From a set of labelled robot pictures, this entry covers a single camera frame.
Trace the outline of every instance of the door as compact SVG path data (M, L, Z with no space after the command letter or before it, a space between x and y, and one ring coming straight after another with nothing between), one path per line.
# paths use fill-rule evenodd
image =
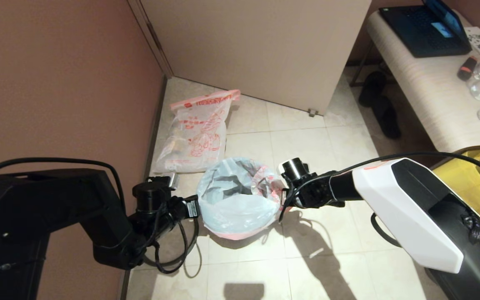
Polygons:
M370 0L141 0L174 76L324 114Z

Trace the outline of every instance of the beige tile floor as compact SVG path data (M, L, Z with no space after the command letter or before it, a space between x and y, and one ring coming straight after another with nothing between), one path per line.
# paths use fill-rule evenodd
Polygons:
M357 68L358 67L345 68L343 75L348 81L351 81ZM377 65L365 66L360 73L358 81L364 81L368 74L379 70L380 69ZM352 88L351 91L353 97L358 98L361 89L361 87ZM421 125L414 110L412 110L412 106L408 103L401 88L397 84L387 84L383 94L390 99L398 115L398 125L400 126L402 133L401 138L398 140L392 140L383 135L381 127L377 123L371 108L362 107L360 105L358 106L358 109L362 114L362 119L364 120L366 127L368 127L368 131L379 156L415 151L436 151L432 141L425 132L425 129ZM437 157L431 156L414 156L412 159L426 165L427 167L431 167L440 161Z
M347 80L344 74L324 117L242 95L227 120L225 155L247 156L273 168L300 157L319 173L377 157L355 101L358 93ZM155 154L173 120L168 104L215 90L169 80ZM181 174L175 195L194 194L201 176ZM146 265L132 271L128 300L445 299L405 251L377 235L371 213L363 201L292 210L282 224L243 241L220 239L200 226L197 247L177 273L163 275ZM193 223L184 224L191 238ZM177 257L182 247L176 228L161 240L161 259Z

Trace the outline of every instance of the garbage bag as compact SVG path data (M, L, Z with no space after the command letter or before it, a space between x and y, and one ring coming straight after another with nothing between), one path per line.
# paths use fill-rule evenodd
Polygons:
M222 160L225 119L239 98L239 90L219 91L171 104L175 118L153 171L201 172Z
M251 237L278 217L284 188L267 165L233 157L210 167L198 188L205 226L229 240Z

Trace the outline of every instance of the light blue plastic bag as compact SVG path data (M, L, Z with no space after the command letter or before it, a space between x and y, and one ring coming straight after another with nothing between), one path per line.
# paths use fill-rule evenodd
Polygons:
M283 187L266 165L245 157L222 160L205 172L197 188L203 222L221 238L251 237L276 220Z

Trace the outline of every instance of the black slipper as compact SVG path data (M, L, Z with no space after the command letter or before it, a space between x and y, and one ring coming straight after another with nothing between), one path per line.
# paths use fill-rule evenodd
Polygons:
M400 127L398 126L398 115L390 100L381 96L378 97L372 105L373 114L381 126L382 132L386 137L398 139L401 137Z
M358 97L358 103L369 108L383 92L386 85L386 76L379 71L370 73L364 81L364 86Z

